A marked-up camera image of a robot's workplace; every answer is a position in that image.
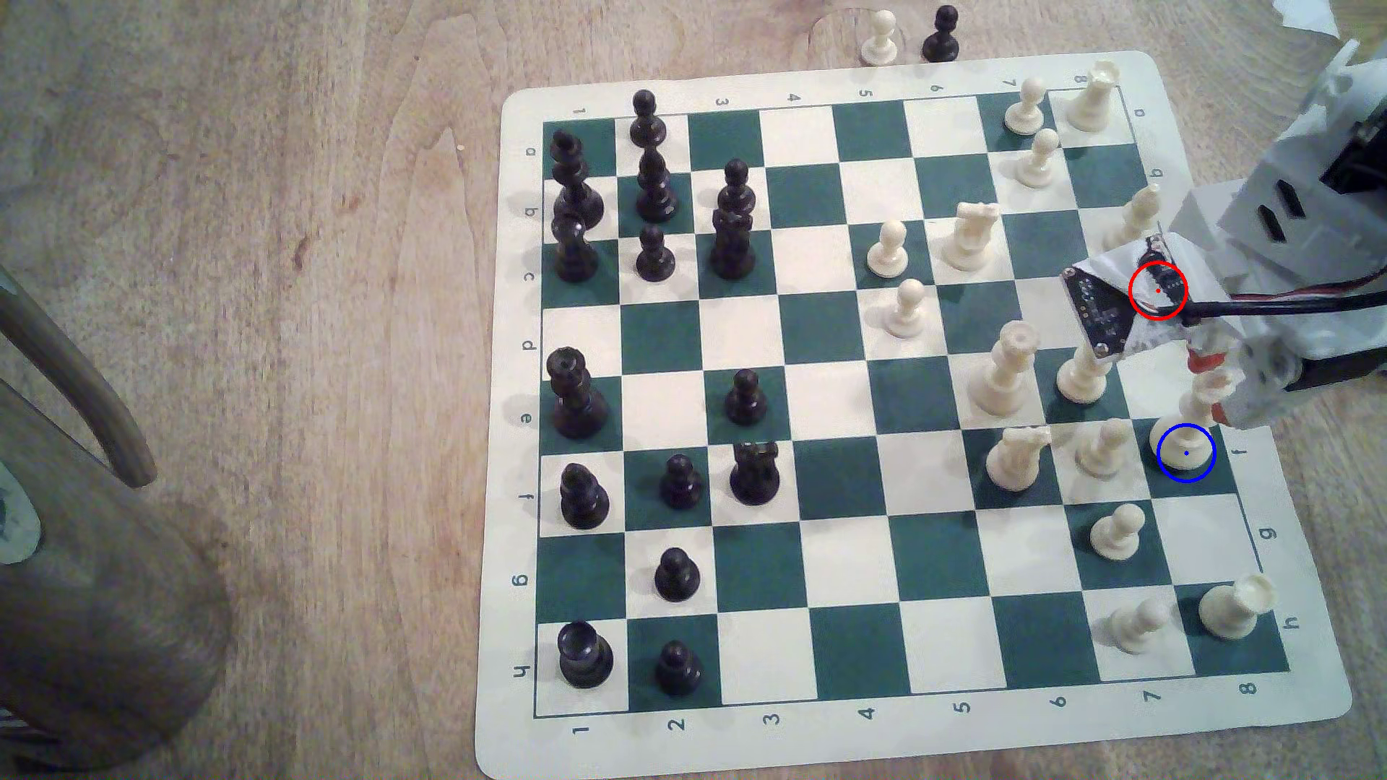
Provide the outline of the red tipped gripper finger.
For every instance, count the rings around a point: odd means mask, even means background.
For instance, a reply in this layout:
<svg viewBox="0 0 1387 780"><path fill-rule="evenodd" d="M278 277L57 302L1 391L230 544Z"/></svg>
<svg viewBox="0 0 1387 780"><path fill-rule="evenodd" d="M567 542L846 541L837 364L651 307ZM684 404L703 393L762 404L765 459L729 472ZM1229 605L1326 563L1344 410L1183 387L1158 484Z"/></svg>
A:
<svg viewBox="0 0 1387 780"><path fill-rule="evenodd" d="M1237 354L1243 334L1229 325L1184 326L1184 341L1189 346L1189 371L1201 375L1223 365L1229 354Z"/></svg>
<svg viewBox="0 0 1387 780"><path fill-rule="evenodd" d="M1301 404L1300 393L1287 390L1300 376L1300 366L1276 369L1269 378L1254 371L1250 379L1239 366L1216 366L1211 383L1226 394L1212 405L1212 419L1239 430L1269 425Z"/></svg>

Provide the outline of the white printed gripper body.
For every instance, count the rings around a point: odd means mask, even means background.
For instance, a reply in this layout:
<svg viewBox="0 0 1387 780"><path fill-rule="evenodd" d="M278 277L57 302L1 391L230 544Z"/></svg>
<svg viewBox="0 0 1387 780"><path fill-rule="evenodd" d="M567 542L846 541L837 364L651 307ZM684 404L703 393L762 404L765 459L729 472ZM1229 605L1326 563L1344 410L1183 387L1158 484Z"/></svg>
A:
<svg viewBox="0 0 1387 780"><path fill-rule="evenodd" d="M1362 378L1384 365L1384 312L1244 315L1237 396L1284 396Z"/></svg>

